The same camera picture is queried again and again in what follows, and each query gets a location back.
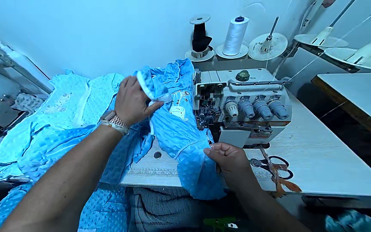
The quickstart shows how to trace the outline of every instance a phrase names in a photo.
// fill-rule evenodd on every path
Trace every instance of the blue fabric pile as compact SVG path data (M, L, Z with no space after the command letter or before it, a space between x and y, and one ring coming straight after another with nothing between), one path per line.
M193 73L188 59L176 60L165 69L145 67L138 71L144 92L152 100L165 104L150 121L133 125L114 149L100 187L91 197L105 205L99 209L99 205L90 203L90 198L84 208L86 215L80 220L81 229L108 231L111 225L118 224L118 230L127 230L126 221L120 224L126 220L122 214L127 213L127 208L125 190L118 191L118 184L132 161L138 162L146 155L155 137L160 147L178 161L178 176L191 196L205 200L225 196L215 162L203 153L209 142L213 142L212 135L208 129L199 131L196 127L192 108ZM34 114L11 129L0 144L0 180L26 177L32 181L13 189L0 202L0 225L32 183L90 134L107 109L114 108L123 79L112 73L90 80L68 71L51 80L53 93Z
M13 188L0 202L0 227L32 185L31 182ZM100 183L85 204L78 227L96 229L97 232L127 231L128 209L124 187Z
M333 219L326 216L327 232L371 232L371 217L356 210L348 210Z

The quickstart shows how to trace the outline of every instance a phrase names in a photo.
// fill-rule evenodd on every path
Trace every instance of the bracelet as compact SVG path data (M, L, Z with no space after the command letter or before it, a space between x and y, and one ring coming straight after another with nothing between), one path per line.
M126 135L127 131L128 131L127 127L124 127L124 126L121 126L121 125L116 125L116 124L113 124L113 123L111 123L109 121L106 121L106 120L101 120L101 124L104 124L106 126L112 127L114 129L120 131L122 135Z

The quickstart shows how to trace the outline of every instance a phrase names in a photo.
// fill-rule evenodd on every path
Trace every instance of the white thread spool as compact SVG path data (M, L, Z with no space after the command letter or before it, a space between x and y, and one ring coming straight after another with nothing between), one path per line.
M249 19L242 16L230 20L223 47L224 55L234 56L240 52L248 23Z

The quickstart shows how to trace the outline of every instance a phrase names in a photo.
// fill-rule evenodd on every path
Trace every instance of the white table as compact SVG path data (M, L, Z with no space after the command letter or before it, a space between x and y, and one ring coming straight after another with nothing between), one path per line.
M291 93L289 95L293 108L292 122L270 142L267 153L289 162L289 169L294 173L290 181L301 187L303 194L371 197L371 168ZM162 151L162 157L155 159L155 151L161 151L156 143L141 161L131 165L122 185L181 186L177 162ZM249 159L263 158L260 150L245 151ZM269 172L255 167L253 172L264 190L276 190Z
M371 73L319 74L312 82L371 132Z

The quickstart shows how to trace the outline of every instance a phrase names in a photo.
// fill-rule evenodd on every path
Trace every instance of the overlock sewing machine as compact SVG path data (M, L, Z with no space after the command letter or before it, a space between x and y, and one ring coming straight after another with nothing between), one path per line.
M285 84L266 69L205 71L193 77L197 128L215 142L253 148L269 145L291 121Z

